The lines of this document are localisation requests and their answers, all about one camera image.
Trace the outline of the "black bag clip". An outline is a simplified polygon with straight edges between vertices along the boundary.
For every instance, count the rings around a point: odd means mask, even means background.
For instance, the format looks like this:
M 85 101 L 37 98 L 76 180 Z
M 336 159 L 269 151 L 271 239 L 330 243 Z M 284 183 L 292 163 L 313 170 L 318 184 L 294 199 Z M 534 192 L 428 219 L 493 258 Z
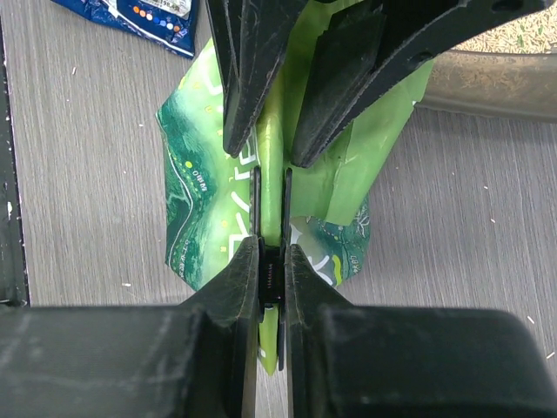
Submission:
M 258 358 L 268 375 L 285 365 L 285 252 L 290 245 L 292 171 L 283 175 L 278 244 L 270 245 L 261 234 L 261 167 L 251 174 L 252 231 L 258 242 Z

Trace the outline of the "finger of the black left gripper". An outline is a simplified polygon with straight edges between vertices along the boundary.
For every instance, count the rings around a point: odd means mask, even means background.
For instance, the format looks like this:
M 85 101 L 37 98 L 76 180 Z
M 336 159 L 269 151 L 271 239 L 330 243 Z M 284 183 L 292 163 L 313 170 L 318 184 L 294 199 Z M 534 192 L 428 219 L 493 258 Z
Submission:
M 365 109 L 439 54 L 549 1 L 359 1 L 318 37 L 292 141 L 307 168 Z
M 206 3 L 223 85 L 223 148 L 234 158 L 250 137 L 306 5 L 299 0 Z

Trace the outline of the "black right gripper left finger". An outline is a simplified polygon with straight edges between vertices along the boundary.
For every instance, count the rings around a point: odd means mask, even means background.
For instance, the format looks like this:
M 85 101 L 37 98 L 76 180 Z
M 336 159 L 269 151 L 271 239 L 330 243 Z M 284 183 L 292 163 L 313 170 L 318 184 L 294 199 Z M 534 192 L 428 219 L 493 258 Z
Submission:
M 254 416 L 258 259 L 176 306 L 3 307 L 2 416 Z

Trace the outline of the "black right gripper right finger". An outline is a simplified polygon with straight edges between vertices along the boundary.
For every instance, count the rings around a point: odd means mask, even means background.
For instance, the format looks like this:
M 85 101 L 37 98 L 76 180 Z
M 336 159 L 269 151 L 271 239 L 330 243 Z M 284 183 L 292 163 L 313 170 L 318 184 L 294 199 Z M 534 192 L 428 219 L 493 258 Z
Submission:
M 493 309 L 355 306 L 285 255 L 291 417 L 553 417 L 534 338 Z

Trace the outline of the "green cat litter bag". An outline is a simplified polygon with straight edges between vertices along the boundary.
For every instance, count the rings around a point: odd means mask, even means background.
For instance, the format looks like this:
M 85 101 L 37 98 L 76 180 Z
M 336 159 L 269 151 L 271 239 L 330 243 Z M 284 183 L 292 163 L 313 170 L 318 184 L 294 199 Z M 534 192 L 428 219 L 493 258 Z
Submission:
M 335 287 L 360 271 L 369 243 L 367 194 L 424 96 L 434 58 L 357 116 L 304 168 L 292 141 L 318 37 L 334 13 L 359 1 L 306 1 L 285 59 L 240 154 L 223 148 L 224 94 L 211 38 L 158 110 L 164 140 L 166 265 L 199 290 L 231 262 L 252 231 L 252 169 L 261 167 L 261 234 L 277 245 L 283 175 L 292 171 L 290 245 Z

